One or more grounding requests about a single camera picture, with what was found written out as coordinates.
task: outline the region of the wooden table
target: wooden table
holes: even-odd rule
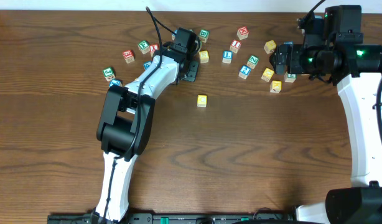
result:
[[[172,29],[210,30],[195,83],[158,98],[151,138],[134,167],[130,204],[157,213],[244,213],[325,199],[350,186],[351,152],[336,88],[298,77],[280,94],[261,80],[264,43],[302,42],[291,13],[156,12]],[[222,53],[247,26],[231,64]],[[382,15],[364,15],[365,43],[382,44]],[[164,41],[170,33],[161,29]],[[146,12],[0,11],[0,223],[45,223],[51,213],[83,213],[101,193],[96,140],[112,66],[132,82],[157,42]],[[126,64],[122,52],[136,61]],[[238,70],[260,58],[247,80]],[[282,75],[274,79],[283,80]],[[197,108],[197,95],[208,95]]]

